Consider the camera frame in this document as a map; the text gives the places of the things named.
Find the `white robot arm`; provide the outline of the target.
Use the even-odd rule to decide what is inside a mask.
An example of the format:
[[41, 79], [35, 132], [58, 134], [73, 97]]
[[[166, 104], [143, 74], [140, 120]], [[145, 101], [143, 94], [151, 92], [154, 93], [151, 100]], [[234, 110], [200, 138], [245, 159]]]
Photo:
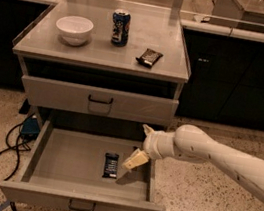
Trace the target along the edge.
[[194, 125], [182, 125], [173, 132], [153, 130], [147, 124], [143, 129], [146, 138], [142, 149], [135, 149], [124, 160], [126, 170], [167, 157], [208, 161], [264, 203], [264, 160], [221, 144]]

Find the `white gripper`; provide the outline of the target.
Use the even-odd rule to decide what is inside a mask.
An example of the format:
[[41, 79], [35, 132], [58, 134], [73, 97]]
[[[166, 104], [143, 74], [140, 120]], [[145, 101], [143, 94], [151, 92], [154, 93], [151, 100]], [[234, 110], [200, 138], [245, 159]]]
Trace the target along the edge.
[[147, 124], [144, 124], [142, 127], [146, 135], [143, 150], [138, 148], [133, 151], [129, 158], [124, 160], [121, 165], [123, 169], [133, 170], [149, 162], [149, 158], [152, 160], [163, 160], [166, 157], [175, 156], [174, 132], [155, 131]]

